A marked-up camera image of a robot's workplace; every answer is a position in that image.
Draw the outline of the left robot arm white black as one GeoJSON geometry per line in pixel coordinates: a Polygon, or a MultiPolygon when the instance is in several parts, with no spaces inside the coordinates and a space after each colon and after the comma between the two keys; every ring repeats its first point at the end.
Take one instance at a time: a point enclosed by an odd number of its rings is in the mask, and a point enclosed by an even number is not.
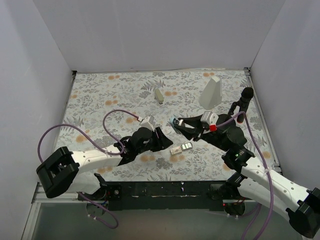
{"type": "Polygon", "coordinates": [[[82,192],[101,200],[106,196],[106,187],[97,176],[90,177],[90,171],[125,165],[144,152],[159,152],[172,145],[160,127],[154,130],[140,127],[131,136],[102,150],[71,151],[66,146],[60,147],[41,161],[36,173],[49,199],[65,192],[82,192]]]}

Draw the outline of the staple tray with staples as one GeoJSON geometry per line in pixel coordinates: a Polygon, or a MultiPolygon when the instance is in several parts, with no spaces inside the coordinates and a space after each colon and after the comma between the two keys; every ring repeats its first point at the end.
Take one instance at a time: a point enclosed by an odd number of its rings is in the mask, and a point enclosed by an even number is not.
{"type": "Polygon", "coordinates": [[[186,142],[186,143],[183,143],[181,146],[180,146],[181,150],[182,151],[188,151],[190,149],[193,148],[193,145],[191,142],[186,142]]]}

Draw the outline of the light blue stapler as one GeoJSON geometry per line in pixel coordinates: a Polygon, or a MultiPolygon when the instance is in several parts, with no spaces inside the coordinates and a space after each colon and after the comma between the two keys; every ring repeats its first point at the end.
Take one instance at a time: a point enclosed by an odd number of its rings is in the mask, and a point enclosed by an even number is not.
{"type": "Polygon", "coordinates": [[[170,118],[170,120],[169,120],[170,126],[173,128],[173,130],[174,130],[177,134],[180,134],[180,131],[176,128],[176,126],[178,126],[179,123],[180,123],[180,121],[179,121],[177,118],[175,118],[175,117],[172,117],[172,118],[170,118]]]}

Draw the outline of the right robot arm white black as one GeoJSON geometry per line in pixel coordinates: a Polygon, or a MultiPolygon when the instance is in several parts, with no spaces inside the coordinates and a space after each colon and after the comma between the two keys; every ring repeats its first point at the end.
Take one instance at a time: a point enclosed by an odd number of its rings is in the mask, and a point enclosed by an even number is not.
{"type": "Polygon", "coordinates": [[[224,163],[235,173],[216,191],[222,198],[249,198],[277,212],[300,235],[312,239],[320,229],[320,190],[309,189],[269,168],[260,154],[245,148],[244,132],[235,117],[205,111],[172,118],[170,125],[188,140],[203,140],[224,151],[224,163]]]}

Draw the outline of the white staple box sleeve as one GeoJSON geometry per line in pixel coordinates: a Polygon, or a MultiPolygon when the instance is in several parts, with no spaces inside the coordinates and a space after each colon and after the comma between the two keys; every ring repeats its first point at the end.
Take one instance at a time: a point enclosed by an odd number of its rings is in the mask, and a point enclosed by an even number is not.
{"type": "Polygon", "coordinates": [[[179,154],[179,153],[181,153],[181,152],[182,152],[182,149],[181,149],[180,146],[172,147],[172,148],[170,149],[171,155],[176,155],[176,154],[179,154]]]}

